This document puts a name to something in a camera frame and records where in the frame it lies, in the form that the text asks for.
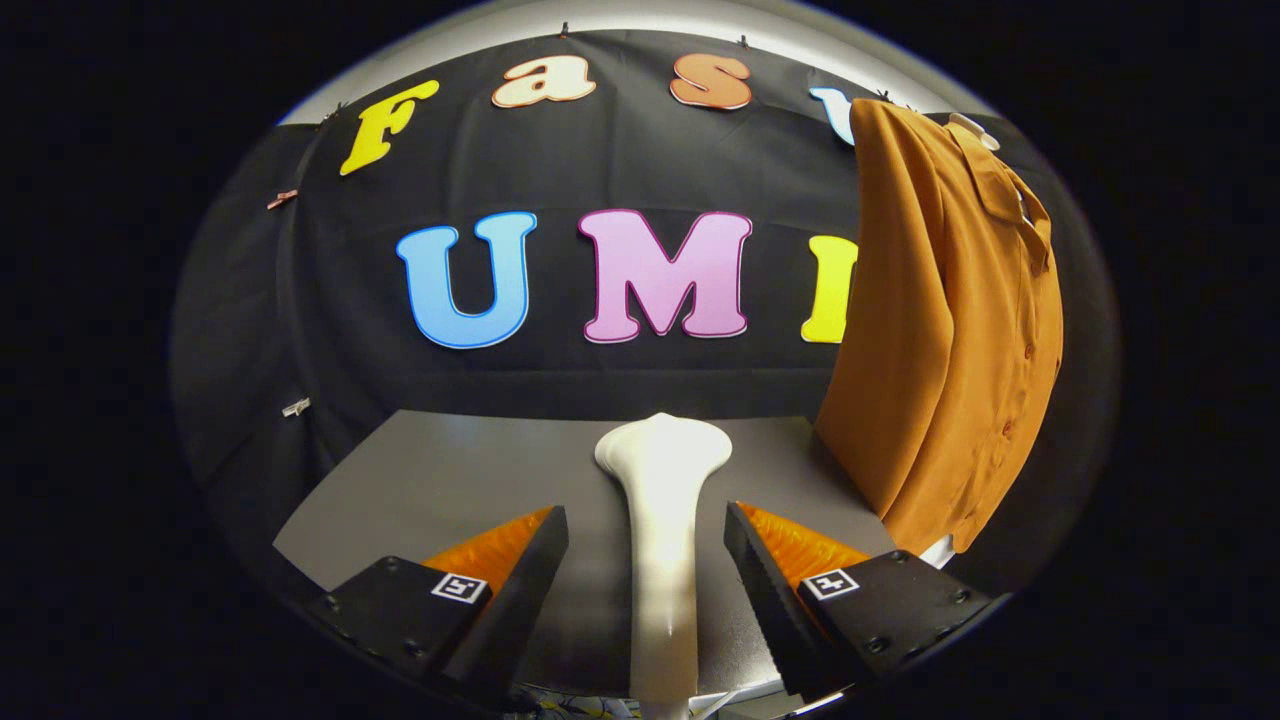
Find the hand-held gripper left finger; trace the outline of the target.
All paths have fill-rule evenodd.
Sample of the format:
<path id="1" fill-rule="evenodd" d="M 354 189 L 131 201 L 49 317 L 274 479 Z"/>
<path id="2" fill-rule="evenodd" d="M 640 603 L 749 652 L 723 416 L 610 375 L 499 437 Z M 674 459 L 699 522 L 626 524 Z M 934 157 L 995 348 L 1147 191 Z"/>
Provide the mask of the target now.
<path id="1" fill-rule="evenodd" d="M 305 605 L 340 647 L 413 688 L 512 706 L 515 674 L 568 546 L 553 505 L 425 561 L 387 555 Z"/>

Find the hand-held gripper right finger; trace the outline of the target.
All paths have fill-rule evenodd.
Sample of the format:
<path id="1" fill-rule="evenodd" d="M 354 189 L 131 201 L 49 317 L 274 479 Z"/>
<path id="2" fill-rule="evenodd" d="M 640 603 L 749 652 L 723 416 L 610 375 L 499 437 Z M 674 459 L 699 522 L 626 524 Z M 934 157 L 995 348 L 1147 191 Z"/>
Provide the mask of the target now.
<path id="1" fill-rule="evenodd" d="M 724 546 L 785 689 L 806 701 L 911 673 L 1001 610 L 904 550 L 878 556 L 744 502 Z"/>

